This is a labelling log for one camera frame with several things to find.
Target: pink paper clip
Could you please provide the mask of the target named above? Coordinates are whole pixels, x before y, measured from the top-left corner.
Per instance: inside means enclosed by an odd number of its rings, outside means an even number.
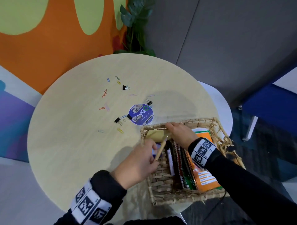
[[[109,112],[110,109],[109,109],[109,107],[107,106],[107,103],[105,103],[104,106],[105,106],[106,110]]]

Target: round table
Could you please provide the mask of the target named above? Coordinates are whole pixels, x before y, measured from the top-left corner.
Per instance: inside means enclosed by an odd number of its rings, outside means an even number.
[[[131,89],[122,90],[123,85]],[[140,126],[129,120],[121,120],[120,126],[114,120],[128,114],[133,105],[146,103],[147,97],[154,106],[151,124],[219,118],[210,95],[191,75],[146,55],[115,54],[89,60],[66,72],[46,91],[30,122],[28,155],[37,182],[59,208],[67,211],[88,178],[101,169],[112,171],[139,142]],[[99,110],[104,106],[110,110]],[[173,208],[180,212],[189,205]],[[112,222],[172,213],[165,208],[151,206],[144,181],[128,190]]]

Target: left hand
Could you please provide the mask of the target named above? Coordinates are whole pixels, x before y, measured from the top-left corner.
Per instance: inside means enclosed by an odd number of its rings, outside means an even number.
[[[113,178],[126,190],[146,179],[154,172],[159,162],[154,161],[151,149],[156,150],[152,139],[145,140],[144,145],[137,145],[128,157],[111,172]]]

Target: chair leg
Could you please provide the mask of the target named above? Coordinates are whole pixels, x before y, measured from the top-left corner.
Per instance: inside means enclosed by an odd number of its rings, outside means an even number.
[[[253,117],[252,117],[251,122],[249,123],[249,128],[248,128],[248,130],[247,130],[247,134],[246,134],[245,137],[242,139],[243,141],[248,141],[248,140],[251,138],[257,120],[258,120],[258,117],[256,117],[256,116],[253,116]]]

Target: yellow paper clip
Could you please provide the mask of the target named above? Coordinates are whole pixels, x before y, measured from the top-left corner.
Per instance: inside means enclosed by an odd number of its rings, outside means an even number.
[[[122,131],[120,128],[117,129],[120,133],[124,133],[124,131]]]

